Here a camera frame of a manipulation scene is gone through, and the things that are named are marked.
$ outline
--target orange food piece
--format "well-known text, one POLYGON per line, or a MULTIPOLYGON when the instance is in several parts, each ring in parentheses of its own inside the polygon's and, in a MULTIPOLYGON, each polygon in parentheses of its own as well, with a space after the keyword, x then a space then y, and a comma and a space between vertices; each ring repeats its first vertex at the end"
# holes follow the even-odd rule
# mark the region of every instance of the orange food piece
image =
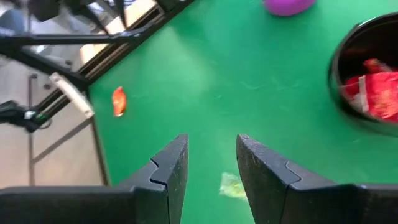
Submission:
POLYGON ((122 87, 118 87, 113 92, 112 102, 113 102, 114 115, 122 116, 124 113, 124 110, 126 109, 126 104, 127 104, 126 94, 124 94, 122 87))

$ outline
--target purple object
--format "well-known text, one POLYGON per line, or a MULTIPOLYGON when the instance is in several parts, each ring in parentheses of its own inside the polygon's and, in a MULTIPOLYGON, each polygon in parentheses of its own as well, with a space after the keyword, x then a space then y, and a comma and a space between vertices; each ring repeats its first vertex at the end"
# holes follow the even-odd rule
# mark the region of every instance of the purple object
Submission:
POLYGON ((291 16, 300 13, 315 3, 316 0, 264 0, 270 13, 278 16, 291 16))

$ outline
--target gray floor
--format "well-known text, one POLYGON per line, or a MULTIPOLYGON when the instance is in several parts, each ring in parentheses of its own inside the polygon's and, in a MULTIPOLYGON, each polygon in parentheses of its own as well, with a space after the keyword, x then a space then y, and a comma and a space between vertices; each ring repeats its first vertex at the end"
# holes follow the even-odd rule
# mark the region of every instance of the gray floor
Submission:
MULTIPOLYGON (((7 6, 0 6, 0 14, 7 6)), ((83 23, 76 22, 82 29, 83 23)), ((56 21, 33 22, 35 33, 67 33, 62 24, 56 21)), ((56 46, 50 49, 50 55, 73 61, 73 69, 81 66, 79 48, 81 46, 56 46)), ((22 105, 28 104, 28 77, 38 73, 32 89, 34 102, 39 102, 52 90, 44 90, 47 77, 18 62, 10 61, 0 66, 0 102, 15 100, 22 105)), ((85 117, 69 104, 53 117, 53 124, 45 130, 32 135, 33 155, 38 156, 46 148, 59 140, 85 120, 85 117)), ((29 185, 29 135, 22 128, 0 124, 0 188, 29 185)), ((87 126, 77 135, 53 150, 34 164, 35 185, 101 185, 102 179, 91 126, 87 126)))

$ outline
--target white bracket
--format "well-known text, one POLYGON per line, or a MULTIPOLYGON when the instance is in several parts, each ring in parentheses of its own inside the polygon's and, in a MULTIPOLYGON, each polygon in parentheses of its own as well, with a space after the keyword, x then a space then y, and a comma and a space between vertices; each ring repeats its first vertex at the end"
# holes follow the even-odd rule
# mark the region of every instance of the white bracket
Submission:
POLYGON ((86 116, 86 118, 91 118, 94 116, 93 107, 86 99, 86 96, 82 94, 74 85, 72 85, 65 77, 55 72, 50 75, 50 80, 63 92, 63 94, 69 98, 73 104, 76 105, 76 107, 86 116))

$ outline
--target black container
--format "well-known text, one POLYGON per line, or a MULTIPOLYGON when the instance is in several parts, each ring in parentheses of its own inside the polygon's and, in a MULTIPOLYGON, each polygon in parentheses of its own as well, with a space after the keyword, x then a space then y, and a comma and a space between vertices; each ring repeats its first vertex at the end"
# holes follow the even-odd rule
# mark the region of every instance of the black container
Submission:
POLYGON ((389 123, 364 113, 349 102, 341 86, 351 77, 366 74, 363 62, 377 58, 391 67, 398 67, 398 13, 388 14, 356 25, 343 39, 331 60, 329 82, 335 82, 339 107, 362 121, 389 123))

